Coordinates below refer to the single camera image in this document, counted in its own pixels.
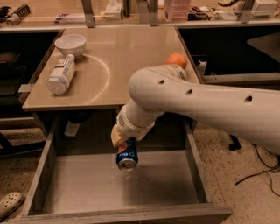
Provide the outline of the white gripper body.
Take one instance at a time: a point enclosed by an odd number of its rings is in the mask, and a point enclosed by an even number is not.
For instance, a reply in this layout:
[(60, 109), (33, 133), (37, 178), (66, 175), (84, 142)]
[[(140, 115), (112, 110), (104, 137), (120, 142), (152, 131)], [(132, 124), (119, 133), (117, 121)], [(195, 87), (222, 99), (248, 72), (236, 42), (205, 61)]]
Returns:
[(116, 118), (115, 133), (121, 142), (124, 142), (131, 137), (134, 137), (137, 141), (141, 141), (154, 126), (154, 124), (155, 123), (152, 122), (148, 126), (136, 126), (126, 116), (126, 110), (123, 108)]

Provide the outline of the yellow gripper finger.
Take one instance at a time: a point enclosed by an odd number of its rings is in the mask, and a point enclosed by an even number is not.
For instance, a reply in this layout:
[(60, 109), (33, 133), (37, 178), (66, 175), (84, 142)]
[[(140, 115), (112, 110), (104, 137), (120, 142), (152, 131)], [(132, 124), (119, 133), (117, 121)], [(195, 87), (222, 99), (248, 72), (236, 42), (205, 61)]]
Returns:
[(117, 148), (121, 143), (127, 140), (127, 136), (122, 133), (119, 127), (115, 124), (111, 130), (111, 142), (114, 148)]

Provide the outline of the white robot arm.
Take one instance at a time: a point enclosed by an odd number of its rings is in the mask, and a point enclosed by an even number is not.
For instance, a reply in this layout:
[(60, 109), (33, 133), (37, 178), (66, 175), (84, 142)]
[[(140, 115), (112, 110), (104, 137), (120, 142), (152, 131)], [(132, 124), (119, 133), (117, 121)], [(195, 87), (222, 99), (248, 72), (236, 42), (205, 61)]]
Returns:
[(275, 90), (195, 84), (177, 65), (146, 67), (129, 79), (129, 102), (111, 131), (116, 147), (142, 140), (165, 112), (187, 116), (280, 152), (280, 94)]

